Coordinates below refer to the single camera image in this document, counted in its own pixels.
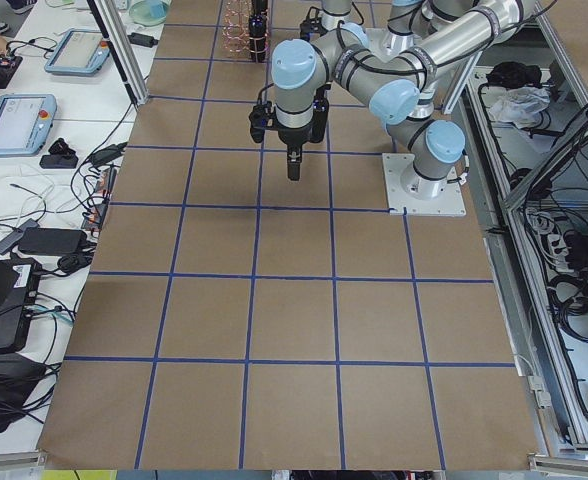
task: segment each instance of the black bottle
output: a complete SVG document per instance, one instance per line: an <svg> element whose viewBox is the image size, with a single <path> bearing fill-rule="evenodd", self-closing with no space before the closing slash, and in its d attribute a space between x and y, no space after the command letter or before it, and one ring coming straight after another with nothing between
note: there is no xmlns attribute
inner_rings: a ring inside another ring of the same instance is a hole
<svg viewBox="0 0 588 480"><path fill-rule="evenodd" d="M267 0L252 0L249 34L250 58L255 62L264 62L267 47Z"/></svg>

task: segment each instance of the robotic arm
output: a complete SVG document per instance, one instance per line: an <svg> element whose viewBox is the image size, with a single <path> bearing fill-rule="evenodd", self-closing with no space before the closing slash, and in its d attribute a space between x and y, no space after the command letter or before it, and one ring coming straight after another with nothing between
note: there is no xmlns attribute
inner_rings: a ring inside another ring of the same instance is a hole
<svg viewBox="0 0 588 480"><path fill-rule="evenodd" d="M402 175L407 192L434 198L465 145L455 124L430 119L437 82L470 56L507 40L531 16L536 0L392 0L382 35L343 23L350 3L323 0L320 23L327 33L276 47L275 104L259 98L250 114L252 137L260 143L265 130L278 131L287 145L288 178L298 180L303 145L323 140L326 91L334 81L416 155Z"/></svg>

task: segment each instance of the tablet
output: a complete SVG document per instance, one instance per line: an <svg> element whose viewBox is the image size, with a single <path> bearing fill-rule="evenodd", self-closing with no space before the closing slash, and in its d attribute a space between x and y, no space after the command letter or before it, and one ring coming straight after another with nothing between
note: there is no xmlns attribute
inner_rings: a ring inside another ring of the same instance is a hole
<svg viewBox="0 0 588 480"><path fill-rule="evenodd" d="M70 29L63 34L45 64L55 75L89 76L101 69L110 54L107 42L97 30Z"/></svg>
<svg viewBox="0 0 588 480"><path fill-rule="evenodd" d="M36 154L47 140L55 113L54 95L1 95L0 157Z"/></svg>

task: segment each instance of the mounting plate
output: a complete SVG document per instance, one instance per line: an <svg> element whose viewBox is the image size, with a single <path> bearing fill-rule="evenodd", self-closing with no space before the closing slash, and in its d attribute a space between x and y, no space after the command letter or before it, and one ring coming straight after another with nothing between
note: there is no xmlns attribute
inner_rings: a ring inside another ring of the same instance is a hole
<svg viewBox="0 0 588 480"><path fill-rule="evenodd" d="M399 153L383 154L383 171L387 190L387 205L390 215L429 215L443 217L464 217L465 204L458 183L448 183L445 189L434 200L419 200L409 195L401 187L401 173L414 161L414 155ZM452 168L448 179L457 177Z"/></svg>

